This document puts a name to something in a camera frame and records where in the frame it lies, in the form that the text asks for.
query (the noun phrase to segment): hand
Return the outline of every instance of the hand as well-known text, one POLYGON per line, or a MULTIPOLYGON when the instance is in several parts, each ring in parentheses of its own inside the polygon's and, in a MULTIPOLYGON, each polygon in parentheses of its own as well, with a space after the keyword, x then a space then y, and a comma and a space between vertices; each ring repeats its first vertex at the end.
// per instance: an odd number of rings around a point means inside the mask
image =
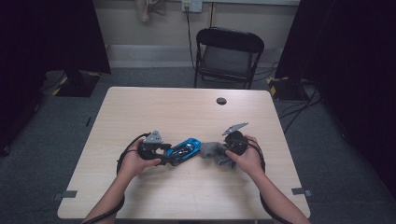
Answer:
POLYGON ((158 165, 161 162, 161 159, 145 161, 140 158, 137 149, 142 142, 143 139, 140 138, 129 147, 131 151, 125 155, 118 176, 124 176, 132 180, 135 176, 140 175, 145 168, 158 165))
MULTIPOLYGON (((249 135, 245 135, 245 137, 251 145, 259 147, 255 137, 249 135)), ((238 156, 230 150, 226 150, 225 154, 227 154, 230 159, 235 161, 239 168, 241 168, 241 170, 243 170, 248 175, 255 174, 256 172, 262 170, 262 160, 260 159, 259 152, 257 152, 257 150, 251 146, 247 146, 247 150, 241 156, 238 156)))

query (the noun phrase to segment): blue object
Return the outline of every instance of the blue object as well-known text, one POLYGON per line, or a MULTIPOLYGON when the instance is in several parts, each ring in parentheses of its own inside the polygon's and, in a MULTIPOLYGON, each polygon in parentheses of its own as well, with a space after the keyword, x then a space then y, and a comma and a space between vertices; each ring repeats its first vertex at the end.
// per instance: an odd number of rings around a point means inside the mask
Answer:
POLYGON ((189 138, 177 146, 166 150, 165 155, 168 156, 172 165, 179 165, 183 161, 186 161, 197 155, 200 151, 200 147, 201 142, 198 139, 189 138))

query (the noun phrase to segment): finger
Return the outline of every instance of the finger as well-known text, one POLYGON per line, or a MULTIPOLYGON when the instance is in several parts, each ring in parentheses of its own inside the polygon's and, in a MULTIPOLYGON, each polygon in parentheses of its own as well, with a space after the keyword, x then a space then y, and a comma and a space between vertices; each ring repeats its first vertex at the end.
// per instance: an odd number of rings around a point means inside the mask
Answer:
POLYGON ((231 152, 230 150, 225 150, 225 154, 233 161, 236 161, 236 159, 238 159, 238 157, 239 157, 238 155, 231 152))
POLYGON ((140 144, 142 144, 142 143, 143 143, 143 138, 139 138, 139 139, 137 139, 137 141, 134 142, 133 145, 131 145, 131 148, 134 147, 134 149, 137 149, 137 147, 138 147, 140 144))
POLYGON ((253 137, 253 136, 250 136, 250 135, 248 135, 248 134, 245 134, 245 137, 247 138, 247 140, 252 140, 252 141, 257 142, 256 138, 253 137))
POLYGON ((155 166, 155 165, 160 164, 161 159, 149 160, 149 161, 147 161, 147 162, 148 162, 148 166, 155 166))

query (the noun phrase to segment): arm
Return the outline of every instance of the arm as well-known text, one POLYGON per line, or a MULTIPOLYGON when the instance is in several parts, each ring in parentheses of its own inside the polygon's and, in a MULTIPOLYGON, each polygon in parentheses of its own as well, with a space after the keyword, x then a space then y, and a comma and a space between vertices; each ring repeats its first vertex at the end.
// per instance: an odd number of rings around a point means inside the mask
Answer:
MULTIPOLYGON (((143 139, 139 139, 130 147, 130 152, 127 153, 123 159, 121 168, 113 183, 110 185, 106 193, 99 200, 91 212, 84 218, 83 222, 88 221, 94 217, 98 217, 103 213, 115 208, 121 201, 123 194, 128 187, 131 180, 143 172, 146 167, 157 165, 161 162, 160 159, 145 161, 140 158, 137 153, 138 146, 142 143, 143 139)), ((114 223, 116 220, 114 214, 101 220, 98 223, 114 223)))
MULTIPOLYGON (((246 135, 250 144, 257 146, 254 137, 246 135)), ((292 203, 267 177, 261 166, 259 153, 253 147, 247 147, 241 156, 226 150, 226 154, 246 172, 259 189, 268 207, 278 216, 291 223, 309 223, 303 212, 292 203)))

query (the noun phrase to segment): metal bracket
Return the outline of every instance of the metal bracket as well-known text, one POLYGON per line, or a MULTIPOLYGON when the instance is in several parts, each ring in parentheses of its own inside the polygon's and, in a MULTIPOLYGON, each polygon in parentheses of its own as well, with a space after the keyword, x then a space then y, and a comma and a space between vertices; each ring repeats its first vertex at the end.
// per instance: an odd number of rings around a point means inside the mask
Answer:
POLYGON ((163 139, 161 138, 160 133, 156 130, 152 132, 149 136, 143 140, 143 143, 145 144, 162 144, 163 139))
POLYGON ((231 126, 230 128, 228 128, 222 135, 227 135, 227 134, 233 133, 236 130, 241 129, 242 127, 245 127, 247 125, 248 125, 248 122, 235 124, 235 125, 231 126))

